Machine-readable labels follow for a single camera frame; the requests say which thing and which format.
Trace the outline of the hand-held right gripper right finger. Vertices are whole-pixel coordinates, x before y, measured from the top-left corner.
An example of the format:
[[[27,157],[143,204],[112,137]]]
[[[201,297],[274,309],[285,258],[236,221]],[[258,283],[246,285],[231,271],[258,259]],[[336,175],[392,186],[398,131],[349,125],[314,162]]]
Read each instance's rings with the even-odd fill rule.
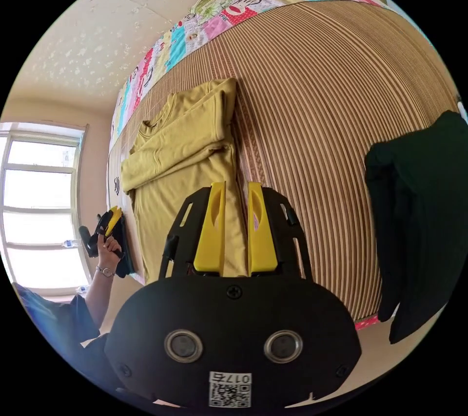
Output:
[[[248,274],[258,276],[275,272],[276,251],[270,229],[263,188],[248,183]]]

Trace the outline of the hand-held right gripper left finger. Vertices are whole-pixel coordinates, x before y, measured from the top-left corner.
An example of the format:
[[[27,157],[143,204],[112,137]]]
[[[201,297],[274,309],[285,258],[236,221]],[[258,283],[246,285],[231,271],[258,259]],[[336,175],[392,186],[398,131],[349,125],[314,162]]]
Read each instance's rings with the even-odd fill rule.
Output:
[[[198,246],[193,261],[197,274],[222,274],[225,260],[226,183],[210,187]]]

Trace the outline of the person's left hand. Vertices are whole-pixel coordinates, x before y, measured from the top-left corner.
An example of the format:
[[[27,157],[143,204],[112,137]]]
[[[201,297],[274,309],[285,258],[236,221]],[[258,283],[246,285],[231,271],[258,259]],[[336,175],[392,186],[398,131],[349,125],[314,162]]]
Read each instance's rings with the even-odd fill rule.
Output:
[[[98,265],[97,270],[105,276],[114,276],[120,261],[119,252],[121,247],[113,237],[105,237],[103,234],[97,236]]]

